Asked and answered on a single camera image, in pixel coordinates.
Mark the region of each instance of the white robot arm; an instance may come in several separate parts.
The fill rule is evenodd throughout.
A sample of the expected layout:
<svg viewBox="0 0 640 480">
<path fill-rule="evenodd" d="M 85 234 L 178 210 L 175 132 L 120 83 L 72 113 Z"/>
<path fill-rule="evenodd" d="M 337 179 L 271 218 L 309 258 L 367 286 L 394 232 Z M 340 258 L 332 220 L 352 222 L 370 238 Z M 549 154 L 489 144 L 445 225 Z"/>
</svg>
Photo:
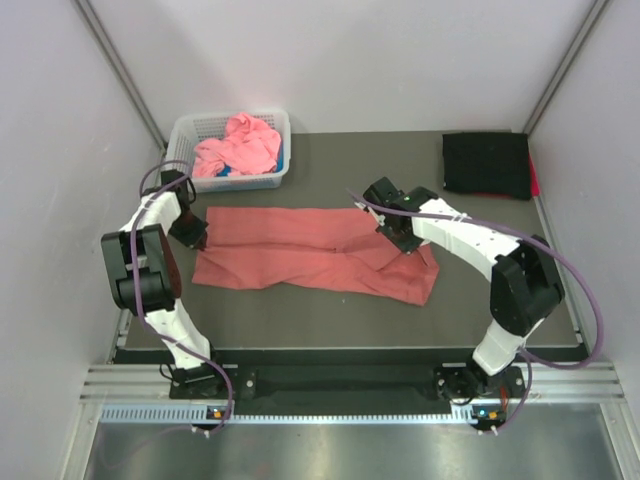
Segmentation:
<svg viewBox="0 0 640 480">
<path fill-rule="evenodd" d="M 162 172 L 161 175 L 163 184 L 167 184 L 180 177 L 182 173 L 174 170 Z M 103 256 L 116 304 L 137 314 L 129 241 L 134 220 L 140 211 L 146 208 L 136 231 L 145 320 L 160 334 L 162 341 L 171 351 L 175 360 L 175 371 L 182 379 L 188 381 L 193 375 L 197 378 L 209 375 L 209 368 L 201 359 L 178 348 L 176 343 L 206 359 L 211 359 L 211 345 L 209 340 L 198 332 L 182 304 L 180 273 L 169 248 L 167 236 L 171 234 L 188 247 L 201 248 L 206 241 L 207 224 L 191 213 L 186 184 L 162 193 L 145 207 L 156 190 L 151 189 L 142 197 L 140 206 L 124 227 L 118 232 L 102 237 Z"/>
<path fill-rule="evenodd" d="M 531 333 L 562 301 L 564 289 L 551 258 L 516 237 L 455 221 L 466 214 L 451 208 L 433 192 L 418 187 L 405 194 L 382 178 L 367 190 L 364 198 L 373 205 L 454 218 L 452 221 L 399 217 L 357 203 L 375 217 L 380 225 L 378 231 L 405 253 L 435 243 L 472 265 L 491 282 L 493 320 L 472 356 L 487 376 L 508 367 Z"/>
</svg>

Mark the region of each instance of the red cloth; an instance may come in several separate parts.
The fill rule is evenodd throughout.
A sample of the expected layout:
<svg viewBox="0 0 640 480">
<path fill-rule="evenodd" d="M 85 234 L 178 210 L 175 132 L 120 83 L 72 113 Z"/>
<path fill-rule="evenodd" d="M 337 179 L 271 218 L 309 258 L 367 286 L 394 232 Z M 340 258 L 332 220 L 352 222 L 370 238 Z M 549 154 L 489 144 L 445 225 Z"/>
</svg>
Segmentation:
<svg viewBox="0 0 640 480">
<path fill-rule="evenodd" d="M 356 208 L 212 207 L 207 222 L 198 284 L 262 289 L 284 282 L 424 305 L 438 275 L 429 246 L 402 254 Z"/>
</svg>

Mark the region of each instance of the folded black cloth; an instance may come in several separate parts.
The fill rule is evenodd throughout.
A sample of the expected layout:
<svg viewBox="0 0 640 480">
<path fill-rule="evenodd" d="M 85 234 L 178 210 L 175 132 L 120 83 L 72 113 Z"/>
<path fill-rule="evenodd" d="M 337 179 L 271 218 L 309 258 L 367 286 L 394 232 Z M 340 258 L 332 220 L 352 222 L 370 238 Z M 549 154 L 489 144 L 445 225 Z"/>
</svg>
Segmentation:
<svg viewBox="0 0 640 480">
<path fill-rule="evenodd" d="M 529 143 L 524 133 L 442 135 L 444 188 L 531 199 Z"/>
</svg>

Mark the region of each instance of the purple cable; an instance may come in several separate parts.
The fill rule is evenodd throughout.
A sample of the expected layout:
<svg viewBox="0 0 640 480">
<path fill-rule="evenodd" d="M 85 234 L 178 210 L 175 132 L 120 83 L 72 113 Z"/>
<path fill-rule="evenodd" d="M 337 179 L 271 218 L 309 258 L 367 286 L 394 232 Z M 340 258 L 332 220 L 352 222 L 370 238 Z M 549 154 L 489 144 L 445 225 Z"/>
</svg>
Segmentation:
<svg viewBox="0 0 640 480">
<path fill-rule="evenodd" d="M 138 187 L 138 193 L 140 194 L 140 197 L 142 197 L 142 194 L 144 193 L 144 184 L 147 182 L 147 178 L 149 178 L 149 175 L 151 175 L 156 170 L 159 170 L 160 168 L 164 167 L 165 165 L 185 165 L 187 167 L 191 166 L 189 162 L 185 162 L 184 160 L 165 160 L 164 162 L 161 162 L 160 164 L 156 165 L 155 167 L 153 167 L 151 170 L 149 170 L 147 173 L 145 173 L 142 176 L 142 180 L 140 180 L 140 186 Z"/>
<path fill-rule="evenodd" d="M 151 170 L 149 170 L 147 173 L 144 174 L 144 176 L 142 178 L 142 182 L 140 183 L 140 191 L 142 192 L 143 187 L 144 187 L 144 182 L 149 177 L 149 175 L 151 175 L 154 171 L 158 170 L 159 168 L 162 168 L 162 167 L 164 167 L 165 165 L 168 165 L 168 164 L 186 164 L 186 165 L 188 165 L 187 162 L 183 162 L 182 160 L 169 160 L 169 161 L 166 161 L 166 162 L 162 162 L 159 165 L 156 165 L 155 167 L 153 167 Z M 209 432 L 210 435 L 213 435 L 213 434 L 217 433 L 218 431 L 220 431 L 220 429 L 224 426 L 225 422 L 231 416 L 231 409 L 232 409 L 232 405 L 233 405 L 233 386 L 231 385 L 231 380 L 229 379 L 229 376 L 214 361 L 208 359 L 207 357 L 205 357 L 203 355 L 200 355 L 197 352 L 194 352 L 190 348 L 185 347 L 184 345 L 179 343 L 174 338 L 171 338 L 168 335 L 162 335 L 162 334 L 156 332 L 153 329 L 153 327 L 151 327 L 151 325 L 149 325 L 147 323 L 147 321 L 145 320 L 145 318 L 144 318 L 145 315 L 144 315 L 144 308 L 143 308 L 143 305 L 142 305 L 142 292 L 140 290 L 140 269 L 139 269 L 139 266 L 138 266 L 138 246 L 136 244 L 136 232 L 138 230 L 138 225 L 140 224 L 140 221 L 144 217 L 147 209 L 151 206 L 151 204 L 155 200 L 157 200 L 157 198 L 160 195 L 162 195 L 163 193 L 169 191 L 171 188 L 175 187 L 176 185 L 182 183 L 187 178 L 189 178 L 188 175 L 183 175 L 182 177 L 174 180 L 173 182 L 168 183 L 166 185 L 163 185 L 157 192 L 155 192 L 149 198 L 149 200 L 147 200 L 147 202 L 144 204 L 144 208 L 142 210 L 140 210 L 140 213 L 136 216 L 135 220 L 133 221 L 133 225 L 131 226 L 131 234 L 130 234 L 130 242 L 129 242 L 129 246 L 130 246 L 130 249 L 131 249 L 133 286 L 134 286 L 134 294 L 135 294 L 135 300 L 136 300 L 136 311 L 138 312 L 138 319 L 140 320 L 140 323 L 142 324 L 142 326 L 145 329 L 153 331 L 154 333 L 156 333 L 162 340 L 165 340 L 167 342 L 173 343 L 176 347 L 178 347 L 183 352 L 185 352 L 185 353 L 197 358 L 198 360 L 210 365 L 224 379 L 224 382 L 225 382 L 225 384 L 227 386 L 227 392 L 228 392 L 227 408 L 225 409 L 224 414 L 222 415 L 222 418 L 220 419 L 220 423 L 218 423 L 215 426 L 215 428 Z M 182 431 L 182 430 L 188 430 L 188 429 L 191 429 L 191 427 L 186 426 L 186 425 L 179 425 L 179 426 L 173 426 L 173 427 L 166 428 L 166 429 L 162 430 L 161 432 L 159 432 L 159 433 L 153 435 L 152 437 L 148 438 L 147 440 L 143 441 L 139 445 L 137 445 L 131 451 L 131 453 L 129 453 L 127 455 L 126 458 L 124 458 L 123 460 L 121 460 L 121 461 L 119 461 L 118 463 L 115 463 L 115 464 L 107 465 L 107 463 L 105 462 L 105 459 L 104 459 L 104 451 L 102 450 L 102 448 L 100 449 L 100 458 L 101 458 L 102 463 L 104 464 L 105 468 L 107 468 L 108 470 L 114 470 L 114 469 L 122 466 L 129 459 L 131 459 L 134 455 L 136 455 L 140 450 L 142 450 L 144 447 L 146 447 L 150 443 L 154 442 L 159 437 L 164 436 L 164 435 L 166 435 L 168 433 L 171 433 L 171 432 L 174 432 L 174 431 Z"/>
<path fill-rule="evenodd" d="M 401 217 L 429 218 L 433 220 L 455 220 L 463 223 L 469 223 L 471 225 L 478 225 L 480 227 L 490 228 L 492 230 L 504 233 L 506 235 L 511 235 L 514 237 L 521 238 L 522 241 L 524 241 L 525 243 L 528 243 L 532 247 L 535 247 L 541 252 L 556 259 L 564 268 L 566 268 L 571 273 L 571 275 L 573 275 L 573 278 L 576 279 L 576 281 L 584 291 L 585 295 L 587 296 L 587 300 L 589 301 L 589 304 L 593 309 L 593 314 L 596 317 L 596 341 L 593 345 L 593 349 L 591 350 L 591 354 L 587 356 L 587 358 L 585 358 L 584 360 L 581 360 L 580 362 L 572 363 L 569 365 L 563 365 L 563 364 L 550 362 L 548 360 L 544 360 L 526 350 L 523 350 L 521 352 L 521 355 L 525 358 L 528 358 L 531 361 L 540 363 L 541 365 L 544 365 L 546 367 L 556 368 L 558 370 L 577 370 L 580 368 L 584 368 L 600 356 L 600 353 L 602 351 L 602 342 L 604 341 L 604 336 L 603 336 L 604 328 L 603 328 L 603 319 L 602 319 L 602 312 L 600 310 L 600 305 L 598 305 L 598 301 L 596 300 L 595 294 L 593 293 L 589 285 L 587 285 L 587 281 L 582 276 L 582 274 L 578 271 L 578 269 L 575 266 L 573 266 L 571 262 L 569 262 L 569 260 L 567 260 L 567 258 L 565 258 L 559 252 L 556 252 L 552 248 L 549 248 L 544 243 L 539 242 L 538 240 L 531 237 L 530 235 L 527 235 L 526 233 L 522 233 L 518 230 L 507 227 L 506 225 L 502 225 L 500 223 L 489 222 L 486 220 L 478 220 L 476 218 L 471 218 L 471 217 L 452 217 L 450 215 L 439 215 L 436 213 L 405 212 L 403 210 L 395 210 L 392 208 L 380 207 L 378 205 L 375 205 L 373 203 L 366 201 L 360 195 L 356 195 L 351 190 L 347 189 L 347 192 L 349 192 L 349 195 L 351 195 L 351 197 L 353 197 L 353 199 L 356 202 L 366 205 L 367 207 L 375 210 L 376 212 L 387 213 L 389 215 L 398 215 Z"/>
</svg>

